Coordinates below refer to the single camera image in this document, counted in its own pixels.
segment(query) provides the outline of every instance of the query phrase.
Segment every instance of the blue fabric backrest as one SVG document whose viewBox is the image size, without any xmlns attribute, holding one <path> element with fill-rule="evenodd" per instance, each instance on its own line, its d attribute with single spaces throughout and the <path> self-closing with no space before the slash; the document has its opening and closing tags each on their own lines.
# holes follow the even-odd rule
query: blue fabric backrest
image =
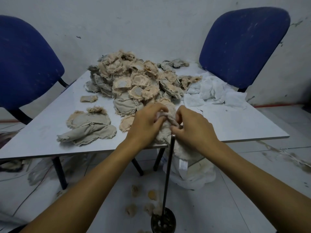
<svg viewBox="0 0 311 233">
<path fill-rule="evenodd" d="M 201 66 L 228 84 L 250 86 L 290 26 L 287 11 L 259 7 L 230 11 L 214 22 L 204 42 Z"/>
<path fill-rule="evenodd" d="M 27 22 L 0 15 L 0 107 L 29 104 L 65 70 L 41 34 Z"/>
</svg>

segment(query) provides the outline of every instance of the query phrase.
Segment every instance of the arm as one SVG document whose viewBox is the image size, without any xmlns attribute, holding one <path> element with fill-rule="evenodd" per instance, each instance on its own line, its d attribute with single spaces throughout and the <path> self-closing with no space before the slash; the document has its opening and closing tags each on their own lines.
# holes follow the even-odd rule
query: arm
<svg viewBox="0 0 311 233">
<path fill-rule="evenodd" d="M 154 122 L 156 113 L 160 110 L 168 112 L 167 107 L 159 103 L 138 111 L 126 139 L 115 151 L 29 223 L 21 233 L 86 232 L 126 166 L 156 137 L 166 119 L 160 117 Z"/>
<path fill-rule="evenodd" d="M 311 199 L 243 159 L 217 139 L 213 125 L 181 106 L 176 120 L 183 129 L 172 133 L 219 167 L 281 233 L 309 232 Z"/>
</svg>

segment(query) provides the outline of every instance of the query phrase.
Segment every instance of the tag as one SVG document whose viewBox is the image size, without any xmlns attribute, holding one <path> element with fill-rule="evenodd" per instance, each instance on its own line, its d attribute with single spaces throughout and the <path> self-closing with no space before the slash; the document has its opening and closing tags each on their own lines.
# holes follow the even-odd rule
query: tag
<svg viewBox="0 0 311 233">
<path fill-rule="evenodd" d="M 179 169 L 188 170 L 188 161 L 179 160 Z"/>
</svg>

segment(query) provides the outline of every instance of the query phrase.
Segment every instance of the person's right hand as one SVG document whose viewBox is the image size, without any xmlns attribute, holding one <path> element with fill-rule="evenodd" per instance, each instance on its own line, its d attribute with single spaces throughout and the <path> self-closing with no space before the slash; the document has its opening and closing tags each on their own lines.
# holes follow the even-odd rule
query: person's right hand
<svg viewBox="0 0 311 233">
<path fill-rule="evenodd" d="M 183 105 L 176 112 L 176 121 L 179 124 L 183 123 L 183 128 L 171 126 L 172 133 L 176 134 L 177 139 L 202 155 L 208 155 L 221 143 L 215 134 L 213 125 L 201 114 Z"/>
</svg>

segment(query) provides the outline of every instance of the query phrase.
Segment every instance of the white wall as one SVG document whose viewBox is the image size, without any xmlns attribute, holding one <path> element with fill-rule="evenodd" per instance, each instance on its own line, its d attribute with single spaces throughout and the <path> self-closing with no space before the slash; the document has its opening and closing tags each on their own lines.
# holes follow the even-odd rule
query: white wall
<svg viewBox="0 0 311 233">
<path fill-rule="evenodd" d="M 100 55 L 119 49 L 155 62 L 178 57 L 198 62 L 217 17 L 260 6 L 282 7 L 292 23 L 302 23 L 290 26 L 283 46 L 249 87 L 248 98 L 255 96 L 250 102 L 256 105 L 304 101 L 311 83 L 311 0 L 0 0 L 0 14 L 32 24 L 60 58 L 63 79 L 71 83 Z M 61 90 L 56 84 L 22 110 L 36 116 Z"/>
</svg>

